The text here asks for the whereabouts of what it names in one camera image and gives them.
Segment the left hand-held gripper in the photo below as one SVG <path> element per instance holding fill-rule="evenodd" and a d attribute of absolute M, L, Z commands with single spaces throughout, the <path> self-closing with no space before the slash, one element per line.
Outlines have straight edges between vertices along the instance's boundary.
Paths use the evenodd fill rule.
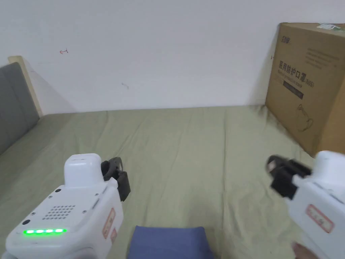
<path fill-rule="evenodd" d="M 105 259 L 130 193 L 120 157 L 75 154 L 57 187 L 7 236 L 6 259 Z"/>

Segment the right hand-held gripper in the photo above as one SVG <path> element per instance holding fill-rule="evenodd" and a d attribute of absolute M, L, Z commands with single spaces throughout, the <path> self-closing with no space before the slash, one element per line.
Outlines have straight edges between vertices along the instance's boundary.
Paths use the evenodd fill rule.
<path fill-rule="evenodd" d="M 317 153 L 314 167 L 271 155 L 266 171 L 271 188 L 285 199 L 304 245 L 320 259 L 345 257 L 345 155 Z"/>

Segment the person's right hand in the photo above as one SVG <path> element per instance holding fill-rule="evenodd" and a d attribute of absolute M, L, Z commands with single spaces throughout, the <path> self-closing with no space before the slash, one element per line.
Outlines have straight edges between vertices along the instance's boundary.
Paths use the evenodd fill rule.
<path fill-rule="evenodd" d="M 318 259 L 318 257 L 304 245 L 293 242 L 291 244 L 295 259 Z"/>

